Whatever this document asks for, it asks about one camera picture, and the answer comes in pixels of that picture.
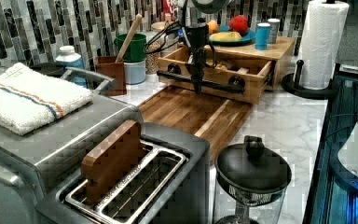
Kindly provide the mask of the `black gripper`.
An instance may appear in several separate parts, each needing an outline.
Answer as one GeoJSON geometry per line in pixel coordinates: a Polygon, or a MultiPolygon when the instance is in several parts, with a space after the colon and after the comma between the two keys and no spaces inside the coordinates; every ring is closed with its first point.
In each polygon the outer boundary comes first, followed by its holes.
{"type": "Polygon", "coordinates": [[[191,74],[191,82],[196,94],[202,93],[202,83],[206,63],[204,47],[208,43],[209,28],[204,18],[198,18],[195,24],[185,28],[185,43],[189,50],[186,69],[191,74]]]}

